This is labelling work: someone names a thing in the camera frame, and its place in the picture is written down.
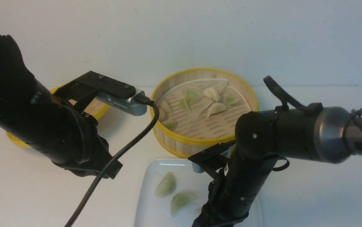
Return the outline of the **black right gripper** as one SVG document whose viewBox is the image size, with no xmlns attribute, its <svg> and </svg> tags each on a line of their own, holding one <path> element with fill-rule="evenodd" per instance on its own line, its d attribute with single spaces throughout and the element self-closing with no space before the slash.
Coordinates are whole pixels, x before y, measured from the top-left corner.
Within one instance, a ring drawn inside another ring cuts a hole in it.
<svg viewBox="0 0 362 227">
<path fill-rule="evenodd" d="M 226 177 L 217 177 L 209 186 L 208 201 L 193 227 L 233 227 L 250 214 L 254 199 L 260 192 L 260 182 L 250 179 L 236 188 L 230 187 Z"/>
</svg>

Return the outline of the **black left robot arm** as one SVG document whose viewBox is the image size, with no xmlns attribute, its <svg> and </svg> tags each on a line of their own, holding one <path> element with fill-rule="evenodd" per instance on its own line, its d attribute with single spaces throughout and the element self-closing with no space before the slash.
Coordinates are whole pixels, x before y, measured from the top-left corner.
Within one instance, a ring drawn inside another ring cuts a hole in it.
<svg viewBox="0 0 362 227">
<path fill-rule="evenodd" d="M 0 34 L 0 128 L 79 177 L 97 176 L 112 159 L 98 135 L 97 120 L 85 111 L 96 89 L 51 93 L 24 64 L 9 35 Z"/>
</svg>

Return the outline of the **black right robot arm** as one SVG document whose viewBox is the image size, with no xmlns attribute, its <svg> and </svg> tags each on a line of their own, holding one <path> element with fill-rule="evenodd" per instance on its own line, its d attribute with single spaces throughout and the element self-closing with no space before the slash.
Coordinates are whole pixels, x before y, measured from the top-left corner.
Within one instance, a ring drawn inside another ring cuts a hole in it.
<svg viewBox="0 0 362 227">
<path fill-rule="evenodd" d="M 188 158 L 213 179 L 193 227 L 233 227 L 244 221 L 269 174 L 289 167 L 288 158 L 340 164 L 362 156 L 362 109 L 302 105 L 271 76 L 263 82 L 281 105 L 241 115 L 234 140 Z"/>
</svg>

